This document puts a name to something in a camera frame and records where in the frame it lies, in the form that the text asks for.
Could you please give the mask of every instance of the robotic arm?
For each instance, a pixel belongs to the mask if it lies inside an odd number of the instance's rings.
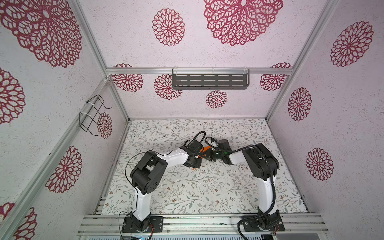
[[[138,232],[144,232],[148,229],[150,219],[150,201],[153,190],[159,185],[160,180],[168,167],[183,164],[187,167],[200,168],[202,157],[209,161],[222,159],[228,165],[247,162],[252,173],[257,177],[259,183],[259,207],[258,217],[254,217],[254,221],[247,218],[247,221],[253,223],[255,228],[261,230],[274,229],[276,222],[281,222],[277,206],[272,203],[274,200],[273,183],[279,168],[277,159],[272,153],[261,143],[249,145],[236,151],[231,150],[227,140],[216,141],[215,146],[211,142],[205,142],[211,146],[205,151],[201,141],[197,141],[196,137],[205,132],[199,132],[192,141],[187,141],[184,146],[179,147],[168,154],[157,154],[155,152],[147,152],[132,170],[130,176],[132,184],[137,191],[136,205],[132,213],[128,216],[131,218],[131,228]]]

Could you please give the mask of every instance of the large red flower pattern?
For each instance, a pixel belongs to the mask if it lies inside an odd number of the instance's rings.
[[[35,229],[37,227],[36,217],[35,208],[31,207],[28,215],[24,217],[21,225],[13,235],[13,240],[31,240],[35,235]]]
[[[305,88],[298,88],[288,100],[288,113],[293,120],[300,121],[307,117],[311,106],[310,92]]]
[[[0,124],[12,121],[23,112],[24,99],[18,80],[0,68]]]
[[[283,0],[204,0],[208,29],[221,43],[244,45],[265,33]]]
[[[183,92],[183,90],[175,90],[172,88],[172,76],[169,74],[158,76],[153,87],[157,95],[168,100],[178,98]]]
[[[0,206],[0,224],[8,215],[9,211],[13,208],[15,203],[7,202],[6,204]]]
[[[133,68],[129,64],[119,63],[114,66],[115,68]],[[127,92],[139,91],[143,86],[143,78],[141,74],[116,74],[111,75],[113,82],[119,88]]]
[[[183,18],[173,9],[163,8],[158,11],[152,24],[156,38],[166,46],[174,46],[184,37]]]
[[[214,90],[205,98],[205,102],[211,108],[220,108],[227,103],[228,96],[224,91]]]
[[[97,130],[102,138],[108,138],[112,133],[112,120],[108,113],[102,113],[97,120]]]
[[[79,25],[65,0],[0,0],[0,21],[20,46],[53,67],[66,68],[80,57]]]
[[[314,148],[307,155],[307,168],[318,180],[327,180],[333,174],[333,161],[324,149]]]
[[[55,193],[69,190],[79,179],[83,167],[82,161],[79,150],[70,146],[45,186],[50,192]]]
[[[372,42],[372,26],[360,21],[348,26],[336,38],[331,49],[331,61],[338,67],[356,62],[368,50]]]
[[[278,63],[272,65],[272,68],[290,68],[289,63]],[[287,75],[284,74],[263,74],[260,79],[260,86],[268,91],[279,89]]]

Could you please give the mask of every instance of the floral tablecloth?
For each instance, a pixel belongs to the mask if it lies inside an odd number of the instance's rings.
[[[263,143],[280,163],[276,176],[276,203],[281,212],[307,212],[291,174],[281,157],[276,142],[261,119],[236,120],[135,120],[131,122],[118,160],[102,214],[130,212],[135,191],[124,175],[127,161],[147,150],[169,152],[199,131],[215,139],[227,139],[232,149]],[[141,159],[132,159],[131,170]],[[258,185],[248,164],[228,166],[221,160],[203,159],[201,168],[184,165],[166,170],[152,192],[151,212],[156,214],[255,213],[258,205]]]

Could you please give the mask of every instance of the red floral medallion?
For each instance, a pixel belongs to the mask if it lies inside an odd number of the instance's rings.
[[[107,138],[112,133],[112,120],[108,113],[102,113],[97,120],[97,130],[102,138]]]
[[[324,149],[314,148],[307,155],[307,168],[318,180],[327,180],[333,174],[333,161]]]
[[[336,38],[331,49],[331,61],[338,67],[356,62],[368,50],[372,42],[372,26],[360,21],[348,26]]]
[[[7,202],[6,204],[0,206],[0,224],[8,215],[9,211],[13,208],[15,203]]]
[[[283,0],[204,0],[208,29],[221,43],[244,45],[276,20]]]
[[[83,167],[82,161],[78,149],[70,146],[45,186],[50,192],[55,193],[63,193],[69,190],[79,179]]]
[[[172,88],[172,76],[169,74],[158,76],[153,87],[157,95],[168,100],[178,98],[183,92],[183,90],[175,90]]]
[[[53,67],[66,68],[80,57],[79,25],[65,0],[0,0],[0,21],[20,46]]]
[[[214,90],[205,98],[205,102],[211,108],[220,108],[227,103],[228,96],[224,91]]]
[[[307,117],[312,106],[310,92],[305,88],[294,90],[288,101],[289,116],[295,121],[303,120]]]
[[[119,63],[115,68],[133,68],[129,64]],[[115,74],[111,75],[113,82],[119,88],[127,92],[136,92],[143,87],[143,78],[141,74]]]
[[[28,215],[25,216],[21,225],[17,228],[15,234],[13,235],[13,240],[31,240],[35,235],[35,229],[37,227],[36,217],[37,214],[35,213],[35,208],[31,207]]]
[[[163,8],[158,11],[152,23],[156,38],[166,46],[174,46],[184,37],[183,18],[173,9]]]
[[[23,112],[23,88],[9,72],[0,68],[0,124],[10,122]]]
[[[272,68],[290,68],[289,63],[278,63],[272,65]],[[279,89],[287,75],[284,74],[263,74],[260,79],[260,86],[268,91]]]

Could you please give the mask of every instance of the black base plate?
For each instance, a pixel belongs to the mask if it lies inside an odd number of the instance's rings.
[[[254,216],[242,216],[242,219],[244,218],[249,218],[249,217],[255,217],[256,215]],[[244,230],[246,232],[265,232],[263,230],[261,230],[258,226],[260,226],[259,222],[257,221],[257,219],[253,219],[253,220],[250,220],[250,221],[247,221],[248,224],[245,224],[245,222],[243,223],[244,225]],[[285,231],[285,227],[284,227],[284,224],[283,224],[283,221],[281,220],[281,217],[278,218],[277,221],[275,221],[274,223],[270,224],[267,229],[265,229],[266,231],[276,231],[278,230],[278,232],[281,232],[281,231]]]
[[[162,232],[163,231],[163,219],[164,217],[149,217],[149,223],[153,225],[153,232]],[[148,224],[148,228],[144,232],[151,232],[152,227]],[[128,214],[124,218],[124,223],[121,228],[123,233],[138,233],[138,231],[133,227],[132,223],[132,213]]]

